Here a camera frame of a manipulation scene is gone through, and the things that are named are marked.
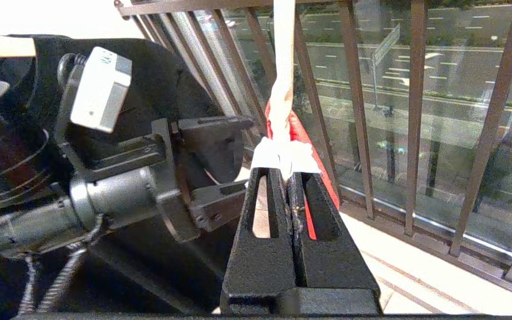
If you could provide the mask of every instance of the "red cloth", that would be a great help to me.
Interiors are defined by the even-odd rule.
[[[266,105],[266,119],[268,119],[268,115],[270,115],[270,101],[268,101],[268,104]],[[313,144],[311,143],[311,140],[309,139],[309,136],[307,135],[305,128],[301,124],[301,121],[299,121],[299,118],[293,111],[290,112],[290,115],[288,116],[288,121],[290,122],[290,139],[292,141],[298,140],[304,143],[311,144],[311,148],[313,150],[313,158],[317,162],[319,170],[321,170],[321,180],[323,181],[325,188],[327,188],[327,191],[329,192],[329,196],[333,200],[333,203],[335,203],[335,207],[337,207],[337,209],[339,210],[339,195],[337,195],[337,192],[333,190],[333,184],[331,184],[331,179],[329,178],[329,175],[325,171],[325,166],[323,165],[323,162],[321,162],[321,158],[319,158],[319,154],[317,154],[317,150],[315,150],[315,146],[313,146]],[[268,132],[268,138],[272,139],[272,136],[274,134],[272,133],[270,120],[266,121],[266,131]],[[313,227],[313,221],[311,220],[311,213],[309,212],[309,208],[307,207],[307,201],[305,202],[305,216],[307,217],[309,237],[311,239],[316,240],[317,237],[315,237],[315,228]]]

